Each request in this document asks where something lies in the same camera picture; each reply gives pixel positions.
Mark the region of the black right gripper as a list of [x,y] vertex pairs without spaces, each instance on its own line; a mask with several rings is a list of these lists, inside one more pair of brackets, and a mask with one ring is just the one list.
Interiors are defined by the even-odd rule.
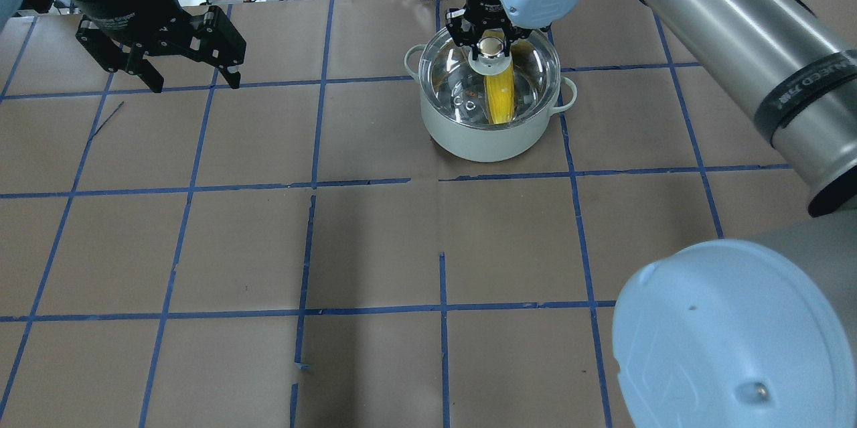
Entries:
[[465,0],[461,9],[448,9],[446,29],[456,46],[475,47],[489,30],[500,30],[505,46],[532,34],[512,23],[500,0]]

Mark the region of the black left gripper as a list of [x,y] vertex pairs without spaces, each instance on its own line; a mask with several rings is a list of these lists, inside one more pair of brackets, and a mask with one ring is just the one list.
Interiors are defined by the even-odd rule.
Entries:
[[190,14],[174,0],[76,0],[83,12],[76,39],[108,73],[139,78],[151,92],[163,91],[163,75],[150,58],[183,56],[216,68],[233,90],[247,41],[223,9],[210,5]]

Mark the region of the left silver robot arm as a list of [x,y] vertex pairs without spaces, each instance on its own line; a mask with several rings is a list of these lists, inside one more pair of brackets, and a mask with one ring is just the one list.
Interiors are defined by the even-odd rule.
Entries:
[[[22,1],[2,0],[2,22]],[[133,75],[160,93],[163,75],[150,59],[183,56],[216,68],[229,87],[240,86],[247,42],[219,7],[193,15],[178,0],[71,1],[83,14],[76,39],[105,71]]]

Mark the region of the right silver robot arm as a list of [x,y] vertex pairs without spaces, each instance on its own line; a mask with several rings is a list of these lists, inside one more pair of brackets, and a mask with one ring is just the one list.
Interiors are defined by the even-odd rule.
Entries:
[[[466,46],[578,0],[468,0]],[[634,273],[613,357],[637,427],[855,426],[855,47],[799,0],[639,0],[810,186],[810,220]]]

